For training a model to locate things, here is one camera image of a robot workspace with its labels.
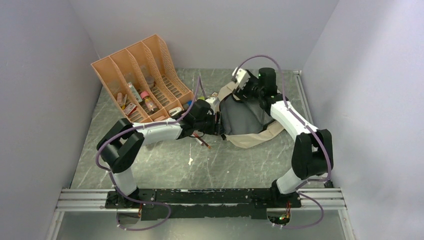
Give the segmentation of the beige canvas backpack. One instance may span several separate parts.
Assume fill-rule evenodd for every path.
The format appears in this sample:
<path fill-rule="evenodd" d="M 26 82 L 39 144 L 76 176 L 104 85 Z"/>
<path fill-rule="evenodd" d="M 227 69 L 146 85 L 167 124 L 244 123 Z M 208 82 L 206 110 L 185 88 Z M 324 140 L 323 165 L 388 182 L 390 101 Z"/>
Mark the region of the beige canvas backpack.
<path fill-rule="evenodd" d="M 218 92 L 223 136 L 239 148 L 252 148 L 272 140 L 285 129 L 270 117 L 257 100 L 242 102 L 233 95 L 236 84 L 230 82 Z"/>

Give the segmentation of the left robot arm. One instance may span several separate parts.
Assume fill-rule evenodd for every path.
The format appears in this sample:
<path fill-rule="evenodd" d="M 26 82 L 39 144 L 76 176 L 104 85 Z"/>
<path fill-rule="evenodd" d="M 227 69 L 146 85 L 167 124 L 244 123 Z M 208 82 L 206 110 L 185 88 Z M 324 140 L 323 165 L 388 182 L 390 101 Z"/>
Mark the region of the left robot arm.
<path fill-rule="evenodd" d="M 161 141 L 192 137 L 195 132 L 205 135 L 221 135 L 224 132 L 221 114 L 202 99 L 160 121 L 131 123 L 122 118 L 98 143 L 95 161 L 111 177 L 119 193 L 118 201 L 124 207 L 132 208 L 139 200 L 132 165 L 140 149 Z"/>

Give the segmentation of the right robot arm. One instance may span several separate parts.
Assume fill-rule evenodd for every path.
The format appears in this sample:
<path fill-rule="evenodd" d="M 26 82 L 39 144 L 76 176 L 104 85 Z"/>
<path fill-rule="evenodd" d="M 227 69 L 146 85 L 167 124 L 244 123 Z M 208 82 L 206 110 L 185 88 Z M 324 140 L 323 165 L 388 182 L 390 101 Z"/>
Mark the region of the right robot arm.
<path fill-rule="evenodd" d="M 277 187 L 270 193 L 270 202 L 282 207 L 289 194 L 307 182 L 325 182 L 334 166 L 332 135 L 327 129 L 318 129 L 302 117 L 291 102 L 278 90 L 276 71 L 260 68 L 258 75 L 236 68 L 232 73 L 236 87 L 233 94 L 246 102 L 257 100 L 260 107 L 280 123 L 294 141 L 290 169 L 275 180 Z"/>

